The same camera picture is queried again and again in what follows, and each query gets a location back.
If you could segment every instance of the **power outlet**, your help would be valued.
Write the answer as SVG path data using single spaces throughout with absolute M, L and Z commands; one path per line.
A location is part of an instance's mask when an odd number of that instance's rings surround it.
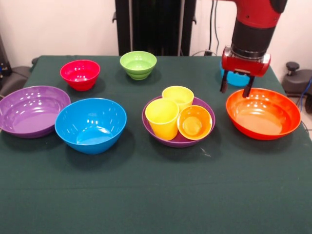
M 213 55 L 213 53 L 211 51 L 205 51 L 204 56 L 212 56 L 212 55 Z

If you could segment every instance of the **metal bracket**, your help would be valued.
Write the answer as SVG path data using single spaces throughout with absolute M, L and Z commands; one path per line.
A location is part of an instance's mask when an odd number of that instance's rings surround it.
M 113 14 L 112 23 L 114 23 L 115 20 L 117 20 L 116 11 L 115 11 L 114 14 Z
M 196 16 L 193 16 L 192 21 L 193 21 L 195 24 L 197 24 L 197 19 L 196 19 Z
M 221 88 L 220 88 L 220 92 L 222 93 L 225 93 L 225 91 L 228 89 L 228 81 L 227 81 L 228 72 L 229 71 L 224 70 L 224 74 L 223 74 L 223 78 L 221 82 Z
M 249 83 L 244 88 L 243 98 L 249 97 L 250 91 L 253 87 L 253 83 L 254 83 L 254 76 L 249 76 Z

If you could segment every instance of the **red bowl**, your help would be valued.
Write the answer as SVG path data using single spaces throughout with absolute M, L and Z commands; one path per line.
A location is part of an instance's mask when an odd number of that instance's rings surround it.
M 234 92 L 226 102 L 226 110 L 239 131 L 258 140 L 281 138 L 301 122 L 293 101 L 267 89 L 252 88 L 247 98 L 243 98 L 243 90 Z
M 64 65 L 60 70 L 62 78 L 77 91 L 93 87 L 100 73 L 100 66 L 90 60 L 76 60 Z

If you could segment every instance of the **orange cup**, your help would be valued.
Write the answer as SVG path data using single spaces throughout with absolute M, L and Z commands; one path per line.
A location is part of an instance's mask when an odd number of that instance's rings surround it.
M 209 112 L 201 107 L 192 105 L 185 108 L 178 116 L 177 127 L 187 139 L 200 140 L 205 138 L 213 125 Z

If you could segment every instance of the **blue object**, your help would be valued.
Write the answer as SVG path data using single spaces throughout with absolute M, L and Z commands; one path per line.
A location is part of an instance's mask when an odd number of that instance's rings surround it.
M 300 96 L 300 100 L 301 100 L 301 107 L 300 107 L 300 112 L 302 111 L 302 107 L 303 107 L 303 96 L 306 94 L 306 92 L 309 90 L 310 86 L 311 86 L 311 83 L 312 83 L 312 77 L 310 78 L 309 80 L 309 83 L 306 87 L 306 89 L 302 92 L 301 96 Z
M 220 62 L 221 77 L 223 77 L 224 69 L 222 68 L 222 63 Z M 240 75 L 238 73 L 228 72 L 227 77 L 228 83 L 234 86 L 245 86 L 249 82 L 249 77 L 246 75 Z
M 118 103 L 89 98 L 64 108 L 56 119 L 55 130 L 73 149 L 95 155 L 116 143 L 126 122 L 127 114 Z

